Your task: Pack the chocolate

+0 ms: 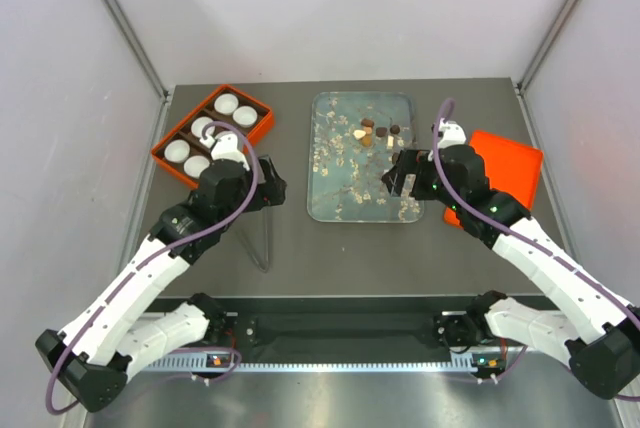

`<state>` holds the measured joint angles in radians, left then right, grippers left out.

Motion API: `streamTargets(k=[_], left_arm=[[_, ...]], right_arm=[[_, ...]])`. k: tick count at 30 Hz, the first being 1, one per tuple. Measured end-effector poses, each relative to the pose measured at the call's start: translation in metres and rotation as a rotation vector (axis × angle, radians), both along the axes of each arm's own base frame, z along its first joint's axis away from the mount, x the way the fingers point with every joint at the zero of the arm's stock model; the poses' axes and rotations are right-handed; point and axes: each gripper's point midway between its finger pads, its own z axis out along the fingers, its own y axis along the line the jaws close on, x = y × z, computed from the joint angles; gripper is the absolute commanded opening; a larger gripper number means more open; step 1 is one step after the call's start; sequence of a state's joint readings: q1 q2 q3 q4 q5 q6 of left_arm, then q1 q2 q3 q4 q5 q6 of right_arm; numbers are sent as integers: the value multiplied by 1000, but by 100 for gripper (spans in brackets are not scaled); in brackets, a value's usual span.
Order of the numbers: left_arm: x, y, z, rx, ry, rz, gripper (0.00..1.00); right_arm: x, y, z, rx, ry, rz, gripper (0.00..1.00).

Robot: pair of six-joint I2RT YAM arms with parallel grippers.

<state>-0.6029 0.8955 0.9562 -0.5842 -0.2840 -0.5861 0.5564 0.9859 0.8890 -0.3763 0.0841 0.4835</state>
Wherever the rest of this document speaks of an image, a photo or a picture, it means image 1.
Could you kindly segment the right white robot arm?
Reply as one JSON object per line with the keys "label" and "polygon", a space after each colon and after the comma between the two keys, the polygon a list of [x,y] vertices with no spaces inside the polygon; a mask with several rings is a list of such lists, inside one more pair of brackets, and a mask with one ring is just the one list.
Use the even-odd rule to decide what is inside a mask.
{"label": "right white robot arm", "polygon": [[560,249],[512,195],[492,188],[484,160],[471,146],[402,150],[382,181],[398,195],[409,175],[415,178],[412,198],[454,211],[467,234],[517,268],[560,311],[544,314],[489,292],[468,310],[469,336],[481,344],[514,340],[560,362],[597,397],[624,398],[639,375],[638,307]]}

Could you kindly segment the metal tongs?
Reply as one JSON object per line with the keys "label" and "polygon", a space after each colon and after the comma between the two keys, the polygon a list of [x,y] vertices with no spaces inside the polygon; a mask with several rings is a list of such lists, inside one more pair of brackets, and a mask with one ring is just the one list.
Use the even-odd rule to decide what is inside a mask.
{"label": "metal tongs", "polygon": [[243,218],[235,229],[240,246],[262,273],[267,273],[271,268],[272,225],[272,210],[265,208]]}

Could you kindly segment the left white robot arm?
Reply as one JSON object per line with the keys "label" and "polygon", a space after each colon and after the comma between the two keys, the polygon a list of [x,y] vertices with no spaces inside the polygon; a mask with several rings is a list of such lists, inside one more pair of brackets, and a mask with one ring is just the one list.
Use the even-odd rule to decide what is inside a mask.
{"label": "left white robot arm", "polygon": [[45,330],[35,347],[50,371],[45,406],[61,384],[76,404],[95,413],[106,408],[141,371],[193,344],[216,344],[227,322],[216,302],[196,294],[162,318],[137,321],[165,288],[220,242],[245,212],[279,206],[286,183],[269,156],[236,152],[214,160],[188,197],[167,208],[138,250],[101,295],[60,330]]}

